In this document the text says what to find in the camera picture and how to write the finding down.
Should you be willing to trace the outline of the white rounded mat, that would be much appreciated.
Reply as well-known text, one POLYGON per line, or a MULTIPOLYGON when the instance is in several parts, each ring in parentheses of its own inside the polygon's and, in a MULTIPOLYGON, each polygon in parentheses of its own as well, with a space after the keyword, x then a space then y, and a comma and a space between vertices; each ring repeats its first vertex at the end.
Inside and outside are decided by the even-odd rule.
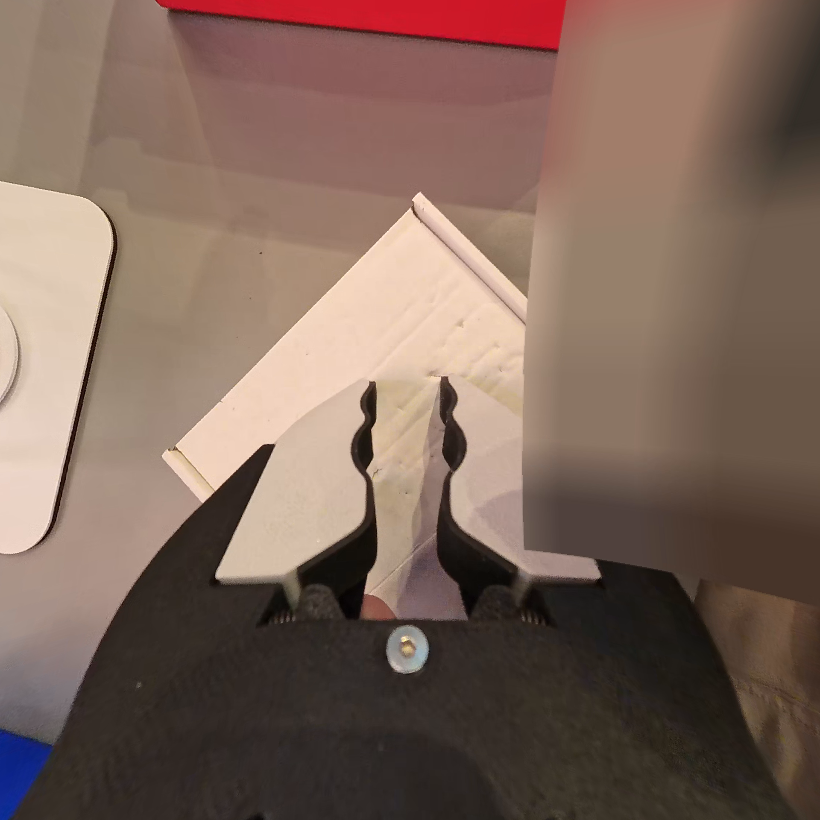
POLYGON ((44 540, 76 437, 117 235, 76 195, 1 183, 1 303, 20 343, 1 406, 1 550, 44 540))

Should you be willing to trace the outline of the white cardboard box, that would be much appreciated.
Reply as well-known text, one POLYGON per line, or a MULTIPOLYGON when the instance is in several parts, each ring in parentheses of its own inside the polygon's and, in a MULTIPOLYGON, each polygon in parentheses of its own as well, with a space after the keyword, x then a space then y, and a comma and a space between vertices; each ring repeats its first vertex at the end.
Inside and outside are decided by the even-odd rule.
POLYGON ((361 379, 376 385, 378 553, 366 592, 403 619, 460 620, 436 554, 447 464, 439 378, 523 415, 527 299, 421 194, 162 459, 206 500, 259 446, 361 379))

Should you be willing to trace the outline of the red block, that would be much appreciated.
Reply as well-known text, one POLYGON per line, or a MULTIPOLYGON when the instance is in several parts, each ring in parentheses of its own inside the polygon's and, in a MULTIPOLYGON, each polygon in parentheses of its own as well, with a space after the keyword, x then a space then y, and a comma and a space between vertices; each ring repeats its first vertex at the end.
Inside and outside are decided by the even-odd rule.
POLYGON ((173 12, 557 50, 565 1, 158 1, 173 12))

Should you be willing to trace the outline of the white round disc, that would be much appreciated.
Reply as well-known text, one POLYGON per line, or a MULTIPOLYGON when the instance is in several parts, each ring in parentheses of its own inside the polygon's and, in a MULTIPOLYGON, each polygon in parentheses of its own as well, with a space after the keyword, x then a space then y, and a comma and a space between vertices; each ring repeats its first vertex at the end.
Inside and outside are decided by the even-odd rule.
POLYGON ((20 343, 15 324, 1 306, 1 402, 10 393, 18 372, 20 343))

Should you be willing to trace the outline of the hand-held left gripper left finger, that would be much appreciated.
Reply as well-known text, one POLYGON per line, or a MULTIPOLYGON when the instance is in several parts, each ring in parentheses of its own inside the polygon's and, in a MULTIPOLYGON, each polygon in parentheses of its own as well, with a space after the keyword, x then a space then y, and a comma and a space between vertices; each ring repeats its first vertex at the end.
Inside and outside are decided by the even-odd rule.
POLYGON ((215 572, 221 586, 278 586, 292 612, 310 586, 359 619, 377 557, 376 385, 355 381, 273 444, 215 572))

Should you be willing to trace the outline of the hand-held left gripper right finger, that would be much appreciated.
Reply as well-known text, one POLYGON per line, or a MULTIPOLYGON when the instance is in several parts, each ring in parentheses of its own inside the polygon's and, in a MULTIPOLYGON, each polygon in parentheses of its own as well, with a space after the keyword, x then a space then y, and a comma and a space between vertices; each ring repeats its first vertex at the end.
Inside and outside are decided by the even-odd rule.
POLYGON ((594 559, 525 546, 521 418, 461 376, 441 378, 439 415, 447 474, 437 556, 466 613, 491 586, 526 608, 545 586, 599 585, 594 559))

